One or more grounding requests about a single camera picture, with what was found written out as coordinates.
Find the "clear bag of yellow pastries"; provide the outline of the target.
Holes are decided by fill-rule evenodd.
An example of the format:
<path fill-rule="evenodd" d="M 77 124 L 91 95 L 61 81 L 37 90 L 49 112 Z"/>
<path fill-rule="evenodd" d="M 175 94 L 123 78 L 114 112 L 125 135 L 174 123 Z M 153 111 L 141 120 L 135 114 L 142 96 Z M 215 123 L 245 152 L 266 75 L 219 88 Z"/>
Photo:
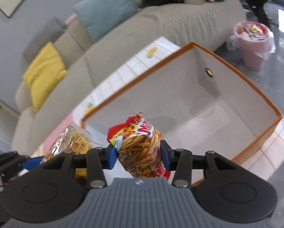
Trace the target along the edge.
<path fill-rule="evenodd" d="M 97 147 L 92 135 L 80 128 L 77 124 L 71 123 L 54 141 L 50 149 L 44 155 L 43 163 L 52 159 L 64 151 L 72 151 L 75 155 L 86 154 L 89 149 Z"/>

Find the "red french fries snack bag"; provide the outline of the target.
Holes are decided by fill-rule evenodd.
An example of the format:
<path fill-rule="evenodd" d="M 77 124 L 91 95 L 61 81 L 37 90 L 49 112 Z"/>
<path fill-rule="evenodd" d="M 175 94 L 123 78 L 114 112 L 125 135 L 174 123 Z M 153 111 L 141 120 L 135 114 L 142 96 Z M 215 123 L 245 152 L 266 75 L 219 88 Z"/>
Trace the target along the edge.
<path fill-rule="evenodd" d="M 118 152 L 118 160 L 133 178 L 170 178 L 161 159 L 163 135 L 141 113 L 108 129 L 107 141 Z"/>

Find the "yellow cushion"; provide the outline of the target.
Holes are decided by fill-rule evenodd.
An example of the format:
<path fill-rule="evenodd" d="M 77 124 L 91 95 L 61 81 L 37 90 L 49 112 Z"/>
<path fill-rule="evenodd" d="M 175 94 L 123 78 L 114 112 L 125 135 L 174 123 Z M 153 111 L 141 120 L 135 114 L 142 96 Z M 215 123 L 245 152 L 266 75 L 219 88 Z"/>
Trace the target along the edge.
<path fill-rule="evenodd" d="M 22 78 L 34 110 L 38 111 L 55 86 L 67 75 L 65 64 L 52 42 L 48 42 L 29 64 Z"/>

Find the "grey cushion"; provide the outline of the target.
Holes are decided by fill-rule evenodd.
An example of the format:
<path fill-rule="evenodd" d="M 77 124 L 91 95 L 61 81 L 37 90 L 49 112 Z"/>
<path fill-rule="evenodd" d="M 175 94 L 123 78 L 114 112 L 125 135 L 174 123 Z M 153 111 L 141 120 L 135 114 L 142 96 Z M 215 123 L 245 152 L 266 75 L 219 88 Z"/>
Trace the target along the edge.
<path fill-rule="evenodd" d="M 65 31 L 66 25 L 58 18 L 54 17 L 49 20 L 28 43 L 22 53 L 21 66 L 26 70 L 37 53 L 48 43 L 55 42 Z"/>

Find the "beige fabric sofa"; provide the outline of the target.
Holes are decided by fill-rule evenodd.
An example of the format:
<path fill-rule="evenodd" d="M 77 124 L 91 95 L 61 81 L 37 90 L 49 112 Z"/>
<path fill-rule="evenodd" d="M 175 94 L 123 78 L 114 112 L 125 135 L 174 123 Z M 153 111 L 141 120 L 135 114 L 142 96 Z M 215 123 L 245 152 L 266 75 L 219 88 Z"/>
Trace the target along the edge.
<path fill-rule="evenodd" d="M 50 92 L 41 108 L 32 105 L 30 91 L 22 82 L 15 101 L 20 110 L 11 149 L 31 155 L 72 109 L 102 80 L 147 44 L 163 36 L 178 46 L 196 42 L 217 50 L 246 15 L 240 0 L 144 6 L 100 40 L 93 41 L 76 15 L 53 45 L 67 75 Z"/>

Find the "pink trash bin with bag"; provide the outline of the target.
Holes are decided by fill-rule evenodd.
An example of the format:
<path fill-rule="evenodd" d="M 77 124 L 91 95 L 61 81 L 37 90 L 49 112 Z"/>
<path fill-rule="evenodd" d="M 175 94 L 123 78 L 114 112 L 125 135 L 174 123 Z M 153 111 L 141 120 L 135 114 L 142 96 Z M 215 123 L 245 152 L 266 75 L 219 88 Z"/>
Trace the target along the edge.
<path fill-rule="evenodd" d="M 229 50 L 240 50 L 246 68 L 261 70 L 275 52 L 273 32 L 264 24 L 252 21 L 239 22 L 234 26 L 233 35 L 227 40 Z"/>

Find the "light blue cushion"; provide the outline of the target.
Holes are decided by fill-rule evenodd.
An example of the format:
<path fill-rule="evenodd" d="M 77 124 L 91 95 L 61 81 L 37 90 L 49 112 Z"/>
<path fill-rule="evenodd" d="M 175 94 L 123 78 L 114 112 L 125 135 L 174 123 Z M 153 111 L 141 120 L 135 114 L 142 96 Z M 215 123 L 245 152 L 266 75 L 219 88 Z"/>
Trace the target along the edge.
<path fill-rule="evenodd" d="M 73 11 L 93 41 L 98 41 L 138 13 L 139 7 L 134 0 L 81 0 Z"/>

